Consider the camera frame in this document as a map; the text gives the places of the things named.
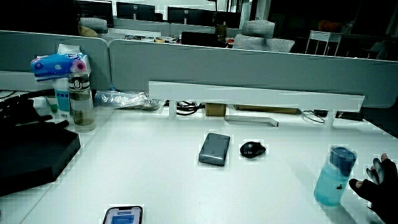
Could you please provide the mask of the person's right hand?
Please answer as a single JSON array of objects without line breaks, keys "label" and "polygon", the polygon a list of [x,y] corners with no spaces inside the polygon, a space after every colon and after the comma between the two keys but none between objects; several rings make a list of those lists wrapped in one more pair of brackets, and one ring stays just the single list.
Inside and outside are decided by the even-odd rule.
[{"label": "person's right hand", "polygon": [[373,166],[366,169],[371,180],[350,179],[349,186],[359,197],[371,203],[384,223],[397,223],[397,166],[387,154],[373,159]]}]

